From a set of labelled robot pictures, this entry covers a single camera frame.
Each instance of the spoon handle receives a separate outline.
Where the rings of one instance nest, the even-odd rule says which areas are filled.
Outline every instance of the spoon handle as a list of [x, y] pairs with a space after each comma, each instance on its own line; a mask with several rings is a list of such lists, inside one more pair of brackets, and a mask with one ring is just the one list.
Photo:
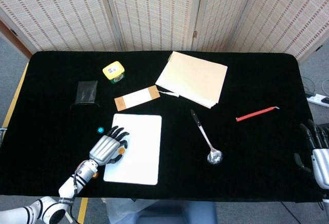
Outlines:
[[207, 137], [207, 135], [206, 135], [206, 133], [205, 133], [205, 130], [203, 129], [203, 127], [202, 127], [202, 125], [201, 125], [201, 123], [200, 123], [200, 121], [199, 121], [199, 118], [197, 117], [197, 115], [196, 115], [196, 113], [194, 112], [193, 109], [191, 109], [191, 115], [192, 115], [192, 117], [193, 117], [195, 123], [196, 123], [197, 126], [199, 127], [199, 129], [200, 129], [202, 135], [204, 136], [205, 140], [207, 141], [207, 144], [209, 145], [211, 151], [216, 151], [216, 150], [214, 149], [214, 147], [211, 145], [211, 143], [210, 143], [210, 141], [209, 141], [209, 139], [208, 139], [208, 137]]

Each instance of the paper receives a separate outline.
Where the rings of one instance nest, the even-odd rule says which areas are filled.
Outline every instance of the paper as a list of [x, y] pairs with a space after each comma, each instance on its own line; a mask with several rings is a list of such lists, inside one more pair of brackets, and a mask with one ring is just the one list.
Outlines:
[[227, 66], [173, 51], [155, 84], [211, 108], [219, 102], [226, 71]]
[[117, 110], [121, 111], [130, 107], [137, 106], [144, 102], [159, 98], [160, 94], [157, 92], [157, 90], [158, 89], [156, 88], [156, 86], [153, 85], [149, 88], [135, 91], [122, 97], [117, 97], [114, 99], [115, 104], [117, 106]]
[[120, 161], [105, 167], [104, 181], [158, 183], [161, 116], [115, 114], [113, 126], [124, 127], [128, 148]]

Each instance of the yellow container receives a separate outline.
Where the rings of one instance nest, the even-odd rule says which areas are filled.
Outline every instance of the yellow container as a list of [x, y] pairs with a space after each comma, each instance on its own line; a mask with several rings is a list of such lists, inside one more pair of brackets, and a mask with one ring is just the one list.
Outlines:
[[103, 73], [113, 84], [124, 78], [124, 68], [118, 61], [115, 61], [104, 67]]

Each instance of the black tablecloth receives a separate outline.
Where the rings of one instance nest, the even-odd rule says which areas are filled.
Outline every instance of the black tablecloth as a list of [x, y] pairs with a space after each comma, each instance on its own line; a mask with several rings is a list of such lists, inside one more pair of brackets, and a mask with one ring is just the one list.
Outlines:
[[[0, 149], [0, 194], [57, 196], [117, 113], [114, 98], [154, 85], [171, 52], [38, 52], [30, 60]], [[84, 197], [219, 201], [318, 201], [316, 183], [298, 169], [293, 153], [310, 164], [297, 125], [312, 118], [295, 58], [277, 53], [188, 55], [228, 66], [219, 104], [207, 109], [183, 97], [160, 98], [124, 114], [162, 116], [158, 185], [103, 181]], [[126, 77], [111, 84], [103, 67], [119, 61]], [[98, 80], [97, 105], [72, 106], [78, 81]], [[271, 106], [263, 115], [235, 118]], [[224, 154], [207, 163], [209, 148], [191, 117], [194, 109], [213, 146]]]

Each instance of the whiteboard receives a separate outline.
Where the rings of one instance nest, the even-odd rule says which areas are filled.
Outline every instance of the whiteboard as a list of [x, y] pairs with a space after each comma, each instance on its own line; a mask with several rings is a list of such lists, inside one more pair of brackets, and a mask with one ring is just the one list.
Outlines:
[[158, 183], [162, 117], [115, 114], [113, 126], [124, 127], [128, 148], [120, 161], [105, 166], [104, 181], [156, 185]]

